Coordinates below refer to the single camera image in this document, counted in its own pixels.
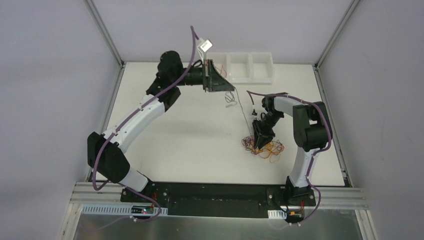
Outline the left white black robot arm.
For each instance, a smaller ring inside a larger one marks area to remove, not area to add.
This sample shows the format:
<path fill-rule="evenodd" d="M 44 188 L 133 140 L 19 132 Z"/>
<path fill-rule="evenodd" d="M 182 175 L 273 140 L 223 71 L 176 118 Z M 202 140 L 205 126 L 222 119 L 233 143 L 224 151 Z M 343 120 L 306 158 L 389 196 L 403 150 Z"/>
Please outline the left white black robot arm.
<path fill-rule="evenodd" d="M 92 168 L 95 190 L 100 174 L 108 182 L 133 189 L 140 202 L 152 198 L 152 182 L 147 176 L 131 167 L 125 153 L 132 142 L 155 119 L 166 113 L 181 95 L 180 86 L 202 86 L 205 92 L 234 92 L 236 88 L 221 76 L 212 60 L 201 60 L 183 66 L 178 52 L 163 53 L 157 65 L 155 79 L 145 95 L 121 122 L 103 133 L 92 132 L 87 138 L 87 163 Z"/>

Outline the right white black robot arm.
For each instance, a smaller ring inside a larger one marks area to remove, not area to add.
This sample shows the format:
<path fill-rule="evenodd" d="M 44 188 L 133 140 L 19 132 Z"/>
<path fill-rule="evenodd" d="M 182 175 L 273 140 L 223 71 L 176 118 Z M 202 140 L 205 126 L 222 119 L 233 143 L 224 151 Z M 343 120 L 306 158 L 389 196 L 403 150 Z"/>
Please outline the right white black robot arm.
<path fill-rule="evenodd" d="M 276 136 L 273 128 L 280 119 L 292 117 L 297 152 L 281 199 L 284 203 L 296 205 L 313 193 L 311 175 L 316 159 L 332 145 L 333 133 L 326 105 L 322 101 L 309 102 L 283 92 L 264 95 L 261 106 L 265 115 L 252 121 L 256 150 L 273 141 Z"/>

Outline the aluminium frame rail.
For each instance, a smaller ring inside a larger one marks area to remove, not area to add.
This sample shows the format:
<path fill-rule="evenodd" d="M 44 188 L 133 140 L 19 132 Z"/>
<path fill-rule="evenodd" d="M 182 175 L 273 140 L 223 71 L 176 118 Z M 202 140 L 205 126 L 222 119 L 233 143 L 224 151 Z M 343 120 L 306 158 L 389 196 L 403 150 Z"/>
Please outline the aluminium frame rail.
<path fill-rule="evenodd" d="M 321 201 L 319 209 L 368 210 L 365 193 L 361 188 L 319 186 Z M 107 184 L 99 191 L 91 182 L 77 182 L 73 188 L 71 204 L 115 204 L 138 205 L 138 202 L 122 202 L 123 188 L 117 184 Z"/>

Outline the white three-compartment tray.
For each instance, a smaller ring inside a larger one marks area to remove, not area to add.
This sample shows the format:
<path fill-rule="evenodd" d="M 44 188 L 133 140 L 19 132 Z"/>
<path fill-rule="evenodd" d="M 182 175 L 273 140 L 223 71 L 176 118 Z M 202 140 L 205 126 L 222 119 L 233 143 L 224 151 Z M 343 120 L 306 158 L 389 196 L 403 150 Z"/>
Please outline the white three-compartment tray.
<path fill-rule="evenodd" d="M 206 58 L 232 84 L 271 85 L 275 79 L 271 52 L 209 52 Z"/>

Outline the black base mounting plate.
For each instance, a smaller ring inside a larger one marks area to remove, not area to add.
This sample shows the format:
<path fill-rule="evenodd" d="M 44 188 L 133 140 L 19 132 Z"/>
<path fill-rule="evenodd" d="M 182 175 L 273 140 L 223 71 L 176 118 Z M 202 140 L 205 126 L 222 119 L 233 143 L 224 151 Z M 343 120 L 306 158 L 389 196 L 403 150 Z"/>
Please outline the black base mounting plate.
<path fill-rule="evenodd" d="M 304 195 L 290 196 L 280 184 L 227 184 L 153 182 L 142 194 L 122 190 L 120 201 L 142 205 L 154 199 L 169 216 L 264 219 L 273 210 L 315 207 L 311 188 Z"/>

